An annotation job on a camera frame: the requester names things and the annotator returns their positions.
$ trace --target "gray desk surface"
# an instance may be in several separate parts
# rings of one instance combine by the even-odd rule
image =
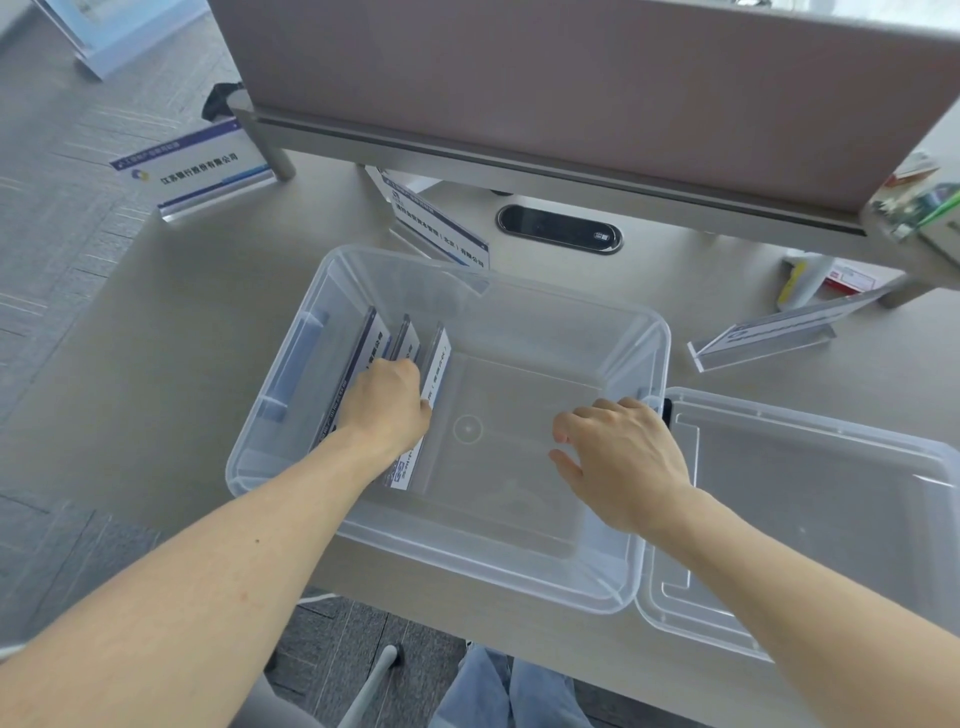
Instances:
[[[225,502],[224,465],[324,253],[402,247],[355,165],[294,155],[284,185],[174,225],[151,219],[11,416],[13,482],[176,531]],[[613,215],[610,257],[501,235],[504,204],[441,184],[426,196],[491,243],[493,267],[645,303],[673,330],[670,383],[960,446],[960,294],[870,306],[839,338],[698,375],[685,342],[768,313],[782,250]],[[633,609],[581,614],[336,539],[314,582],[715,726],[805,726],[771,665],[663,634]]]

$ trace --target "gray carpet tile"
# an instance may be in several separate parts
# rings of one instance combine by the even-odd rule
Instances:
[[[389,615],[360,602],[337,599],[346,618],[325,674],[310,692],[311,713],[324,725],[336,725],[360,691],[379,654]],[[320,602],[316,606],[330,604]]]
[[[403,645],[403,666],[390,672],[372,725],[376,728],[425,726],[456,677],[457,665],[467,646],[452,635],[390,616],[381,647],[394,642]],[[366,718],[365,725],[374,718],[372,709]]]

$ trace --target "hand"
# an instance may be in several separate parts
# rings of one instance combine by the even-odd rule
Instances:
[[[375,359],[340,404],[338,429],[363,433],[392,462],[412,448],[430,425],[420,399],[420,370],[410,359]]]
[[[562,450],[550,459],[574,494],[618,531],[656,541],[678,496],[692,491],[684,456],[660,416],[629,397],[562,412],[553,439],[569,443],[577,465]]]

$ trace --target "forearm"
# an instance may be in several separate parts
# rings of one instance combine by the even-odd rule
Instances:
[[[67,612],[0,667],[5,724],[226,725],[340,521],[389,464],[364,445],[334,433]]]
[[[828,726],[960,725],[960,640],[684,494],[663,547],[731,608]]]

